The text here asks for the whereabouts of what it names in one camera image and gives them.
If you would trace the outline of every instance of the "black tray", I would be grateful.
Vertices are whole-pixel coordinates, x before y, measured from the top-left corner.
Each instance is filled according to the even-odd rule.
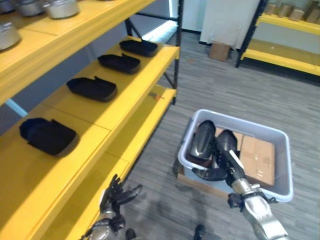
[[[118,92],[117,85],[97,76],[94,77],[94,80],[86,77],[74,78],[66,85],[71,92],[100,102],[111,101]]]
[[[20,135],[31,146],[47,154],[64,157],[71,153],[79,142],[77,133],[61,123],[44,118],[30,118],[20,125]]]
[[[120,42],[122,50],[145,57],[153,57],[157,54],[158,45],[149,41],[126,40]]]
[[[113,54],[102,55],[98,57],[99,63],[126,74],[135,74],[140,70],[140,60],[122,53],[122,56]]]

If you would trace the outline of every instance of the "shelving unit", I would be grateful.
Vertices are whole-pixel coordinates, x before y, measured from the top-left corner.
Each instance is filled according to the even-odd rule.
[[[260,23],[272,24],[320,36],[320,25],[318,24],[302,20],[292,21],[287,17],[278,17],[275,14],[267,15],[263,13],[266,3],[266,0],[260,0],[259,2],[241,46],[236,67],[238,68],[240,66],[244,58],[250,58],[320,76],[319,54],[272,42],[252,39],[256,27],[259,26]]]
[[[80,14],[61,21],[6,15],[23,39],[0,53],[1,103],[116,24],[130,21],[130,15],[151,2],[79,1]],[[118,93],[112,101],[81,97],[63,85],[0,137],[0,240],[78,239],[95,221],[103,189],[114,174],[122,178],[128,174],[176,97],[182,11],[179,0],[176,46],[158,44],[154,57],[125,52],[140,59],[138,73],[104,68],[96,60],[75,76],[115,83]],[[116,44],[107,53],[122,52]],[[165,73],[173,61],[174,82]],[[156,85],[163,74],[173,89]],[[20,136],[19,126],[29,118],[55,119],[75,130],[80,141],[69,155],[50,156]]]
[[[257,19],[256,25],[258,26],[260,23],[272,24],[320,36],[319,24],[306,22],[303,20],[292,21],[287,17],[278,17],[276,14],[267,15],[262,13],[262,15]]]
[[[0,54],[0,104],[154,1],[81,0],[80,13],[63,20],[0,15],[0,22],[13,22],[22,36],[17,46]]]
[[[87,229],[95,221],[99,214],[97,206],[104,188],[108,186],[115,173],[121,177],[128,173],[175,94],[175,90],[158,85],[152,91],[162,98],[156,101],[154,97],[146,97],[129,123],[124,126],[64,205],[43,236],[43,240],[79,239],[84,234],[83,229]]]
[[[244,58],[320,75],[319,55],[271,42],[252,39],[241,57]]]

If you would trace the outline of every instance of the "silver pot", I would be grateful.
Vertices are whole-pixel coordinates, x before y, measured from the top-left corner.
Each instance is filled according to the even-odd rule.
[[[20,40],[21,37],[11,22],[0,23],[0,51],[12,47]]]
[[[24,17],[36,16],[45,11],[40,0],[18,0],[15,7]]]
[[[0,14],[9,13],[15,10],[15,6],[10,0],[0,0]]]
[[[47,1],[43,7],[52,19],[64,19],[79,13],[76,0],[51,0]]]

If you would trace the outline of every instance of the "gray carpet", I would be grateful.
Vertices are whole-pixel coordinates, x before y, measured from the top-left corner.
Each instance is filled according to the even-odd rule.
[[[189,118],[198,109],[257,122],[290,139],[294,198],[271,206],[291,240],[319,239],[320,88],[317,77],[209,59],[210,47],[183,33],[177,102],[171,106],[132,170],[126,187],[143,193],[122,208],[128,228],[148,240],[192,240],[204,224],[210,239],[255,240],[237,209],[176,181],[176,157]],[[173,74],[172,66],[168,70]],[[124,239],[125,231],[120,238]]]

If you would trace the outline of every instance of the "gray plastic basket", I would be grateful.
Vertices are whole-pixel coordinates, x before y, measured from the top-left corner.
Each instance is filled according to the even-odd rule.
[[[215,126],[218,128],[230,129],[232,131],[273,143],[275,146],[274,186],[266,189],[262,188],[262,191],[267,197],[274,197],[279,202],[290,202],[292,200],[294,188],[292,181],[289,138],[287,134],[275,128],[206,109],[200,109],[193,115],[178,153],[178,160],[184,167],[184,174],[186,177],[217,188],[228,194],[233,192],[232,188],[230,188],[225,181],[206,181],[197,177],[191,169],[206,168],[186,159],[188,147],[193,134],[197,126],[205,120],[213,121]]]

